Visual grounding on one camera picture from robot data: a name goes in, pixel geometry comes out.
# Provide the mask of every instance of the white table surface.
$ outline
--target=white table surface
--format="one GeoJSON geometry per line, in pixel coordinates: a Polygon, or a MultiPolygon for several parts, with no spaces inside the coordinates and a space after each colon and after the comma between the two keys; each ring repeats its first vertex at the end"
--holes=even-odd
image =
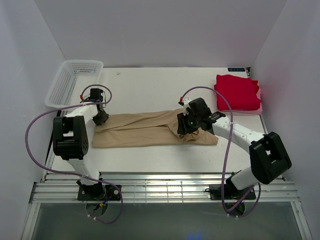
{"type": "MultiPolygon", "coordinates": [[[[180,96],[195,86],[212,87],[216,75],[232,74],[246,78],[245,72],[228,72],[227,68],[104,68],[100,84],[108,86],[113,94],[105,108],[108,114],[143,113],[180,108],[180,96]]],[[[190,99],[203,98],[212,112],[217,111],[216,96],[207,89],[190,92],[190,99]]],[[[234,121],[257,132],[264,132],[258,115],[234,113],[234,121]]],[[[87,125],[89,141],[94,123],[87,125]]],[[[127,173],[221,173],[227,140],[219,137],[216,146],[169,145],[125,148],[89,148],[88,156],[100,172],[127,173]]],[[[235,144],[231,145],[227,172],[238,171],[250,165],[249,155],[235,144]]],[[[53,169],[73,171],[59,156],[53,169]]]]}

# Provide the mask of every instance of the glass panel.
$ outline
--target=glass panel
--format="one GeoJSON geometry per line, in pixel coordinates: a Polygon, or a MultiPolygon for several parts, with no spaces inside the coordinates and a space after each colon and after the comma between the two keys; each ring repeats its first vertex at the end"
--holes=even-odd
{"type": "MultiPolygon", "coordinates": [[[[113,219],[119,207],[109,204],[102,218],[113,219]]],[[[125,204],[122,216],[111,225],[78,213],[87,213],[84,203],[41,204],[32,239],[302,239],[289,202],[260,202],[250,215],[239,219],[226,217],[220,203],[125,204]]]]}

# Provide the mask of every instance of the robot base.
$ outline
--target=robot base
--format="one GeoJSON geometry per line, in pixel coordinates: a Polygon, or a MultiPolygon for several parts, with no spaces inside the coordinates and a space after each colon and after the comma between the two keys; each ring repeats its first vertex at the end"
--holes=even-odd
{"type": "MultiPolygon", "coordinates": [[[[116,185],[116,186],[121,191],[122,186],[121,185],[116,185]]],[[[77,200],[78,201],[101,201],[104,198],[104,196],[106,195],[108,198],[110,198],[109,201],[120,201],[120,199],[121,199],[120,193],[118,190],[116,190],[116,188],[114,186],[105,185],[104,189],[105,189],[105,194],[103,194],[101,196],[101,198],[99,199],[99,197],[92,197],[89,193],[86,194],[83,187],[79,186],[77,200]]]]}
{"type": "MultiPolygon", "coordinates": [[[[225,200],[237,200],[240,199],[249,189],[247,187],[245,189],[239,190],[237,192],[229,192],[226,184],[224,185],[224,199],[225,200]]],[[[211,200],[221,200],[221,184],[210,184],[209,188],[205,190],[205,192],[210,193],[211,200]]],[[[251,192],[245,197],[245,200],[255,200],[256,194],[255,190],[252,189],[251,192]]]]}

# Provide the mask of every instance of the cable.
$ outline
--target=cable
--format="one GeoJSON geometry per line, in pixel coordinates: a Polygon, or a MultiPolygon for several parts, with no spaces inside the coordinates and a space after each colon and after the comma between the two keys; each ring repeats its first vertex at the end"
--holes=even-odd
{"type": "Polygon", "coordinates": [[[105,204],[106,202],[108,202],[111,199],[111,197],[108,197],[102,204],[105,204]]]}
{"type": "MultiPolygon", "coordinates": [[[[192,90],[194,89],[208,89],[208,90],[211,90],[213,92],[215,92],[217,95],[219,95],[223,100],[224,102],[226,103],[228,109],[229,109],[229,112],[230,112],[230,121],[233,123],[234,122],[234,113],[231,109],[231,106],[230,104],[228,103],[227,99],[225,99],[225,97],[220,93],[218,92],[217,90],[211,88],[211,87],[208,87],[208,86],[195,86],[195,87],[192,87],[190,88],[189,90],[187,90],[183,95],[182,95],[182,99],[192,90]]],[[[228,138],[228,143],[226,145],[226,150],[225,150],[225,155],[224,155],[224,161],[223,161],[223,169],[222,169],[222,178],[221,178],[221,201],[222,201],[222,207],[224,209],[224,211],[229,214],[231,213],[236,207],[238,207],[238,205],[246,198],[246,196],[250,193],[250,191],[255,187],[255,186],[252,186],[250,187],[250,189],[234,204],[234,206],[232,206],[231,208],[227,208],[226,207],[226,202],[225,202],[225,177],[226,177],[226,169],[227,169],[227,160],[228,160],[228,155],[229,155],[229,150],[230,150],[230,145],[231,145],[231,142],[232,142],[232,133],[233,133],[233,130],[234,130],[234,125],[231,124],[230,126],[230,132],[229,132],[229,138],[228,138]]],[[[254,203],[254,205],[252,206],[252,208],[245,214],[243,215],[240,215],[238,216],[239,218],[241,217],[245,217],[247,216],[249,213],[251,213],[259,199],[260,199],[260,195],[261,195],[261,186],[260,186],[260,183],[258,183],[258,186],[259,186],[259,194],[258,194],[258,197],[256,198],[256,201],[254,203]]]]}
{"type": "MultiPolygon", "coordinates": [[[[93,86],[98,86],[98,87],[103,87],[105,89],[107,89],[110,93],[110,97],[108,99],[108,101],[106,102],[88,102],[88,103],[85,103],[85,105],[98,105],[98,104],[108,104],[111,99],[112,99],[112,93],[110,91],[109,88],[107,88],[106,86],[103,86],[103,85],[100,85],[100,84],[92,84],[92,85],[89,85],[87,86],[82,94],[84,93],[84,91],[89,88],[89,87],[93,87],[93,86]]],[[[85,178],[85,179],[88,179],[88,180],[91,180],[91,181],[94,181],[94,182],[98,182],[98,183],[103,183],[103,184],[108,184],[108,185],[111,185],[113,186],[116,190],[119,191],[119,195],[120,195],[120,200],[121,200],[121,204],[120,204],[120,211],[118,213],[118,215],[115,217],[114,220],[112,221],[104,221],[103,219],[98,219],[98,218],[95,218],[96,220],[100,221],[100,222],[103,222],[105,224],[113,224],[115,221],[118,220],[118,218],[120,217],[121,213],[122,213],[122,210],[123,210],[123,205],[124,205],[124,201],[123,201],[123,196],[122,196],[122,193],[121,193],[121,190],[113,183],[111,182],[108,182],[108,181],[104,181],[104,180],[99,180],[99,179],[94,179],[92,177],[89,177],[89,176],[82,176],[82,174],[80,173],[77,173],[77,172],[73,172],[73,171],[59,171],[59,170],[54,170],[54,169],[51,169],[49,167],[46,167],[44,165],[42,165],[40,162],[38,162],[36,160],[36,158],[33,156],[33,154],[31,153],[31,150],[30,150],[30,146],[29,146],[29,140],[28,140],[28,137],[29,137],[29,131],[30,131],[30,128],[32,127],[32,125],[40,118],[42,118],[43,116],[45,115],[48,115],[50,113],[54,113],[56,111],[62,111],[62,110],[66,110],[66,109],[73,109],[73,108],[78,108],[78,107],[83,107],[84,105],[83,104],[77,104],[77,105],[72,105],[72,106],[65,106],[65,107],[61,107],[61,108],[56,108],[56,109],[53,109],[53,110],[49,110],[49,111],[46,111],[44,113],[41,113],[39,116],[37,116],[35,119],[33,119],[30,124],[28,125],[28,127],[26,128],[26,131],[25,131],[25,136],[24,136],[24,142],[25,142],[25,147],[26,147],[26,151],[28,152],[31,160],[40,168],[44,169],[44,170],[47,170],[49,172],[53,172],[53,173],[56,173],[56,174],[68,174],[68,175],[75,175],[75,176],[78,176],[78,177],[81,177],[81,178],[85,178]]]]}

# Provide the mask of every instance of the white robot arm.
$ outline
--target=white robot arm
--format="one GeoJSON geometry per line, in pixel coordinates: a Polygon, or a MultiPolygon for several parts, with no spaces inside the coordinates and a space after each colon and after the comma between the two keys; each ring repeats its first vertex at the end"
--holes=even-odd
{"type": "MultiPolygon", "coordinates": [[[[84,103],[103,102],[103,91],[91,88],[90,96],[84,103]]],[[[53,151],[57,156],[67,161],[77,173],[93,179],[100,179],[101,174],[94,168],[92,161],[86,155],[89,149],[86,124],[93,120],[96,125],[107,121],[109,115],[102,104],[83,105],[65,116],[57,116],[53,120],[53,151]]],[[[77,182],[85,192],[93,198],[104,193],[101,183],[86,178],[77,182]]]]}
{"type": "Polygon", "coordinates": [[[241,191],[257,183],[269,184],[292,166],[278,134],[264,134],[232,123],[221,112],[211,113],[202,98],[192,101],[184,98],[179,104],[184,107],[184,111],[177,115],[178,134],[190,134],[201,128],[228,139],[233,124],[232,142],[250,155],[251,166],[226,180],[226,189],[229,191],[241,191]]]}

